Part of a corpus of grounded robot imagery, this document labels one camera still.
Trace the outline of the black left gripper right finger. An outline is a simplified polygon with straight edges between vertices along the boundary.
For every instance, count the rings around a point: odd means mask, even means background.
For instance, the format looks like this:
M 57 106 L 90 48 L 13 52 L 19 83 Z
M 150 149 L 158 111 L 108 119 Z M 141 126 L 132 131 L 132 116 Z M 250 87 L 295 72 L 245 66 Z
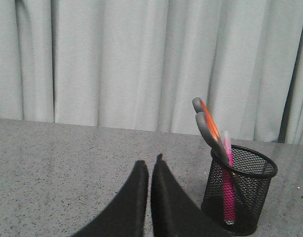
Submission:
M 228 236 L 185 193 L 162 154 L 157 156 L 152 174 L 151 214 L 155 237 Z

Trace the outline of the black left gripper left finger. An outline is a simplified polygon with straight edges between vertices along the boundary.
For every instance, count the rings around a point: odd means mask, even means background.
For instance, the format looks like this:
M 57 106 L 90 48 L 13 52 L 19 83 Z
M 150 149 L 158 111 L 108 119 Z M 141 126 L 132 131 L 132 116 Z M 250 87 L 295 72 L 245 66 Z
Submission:
M 113 200 L 75 237 L 142 237 L 148 193 L 148 169 L 138 160 Z

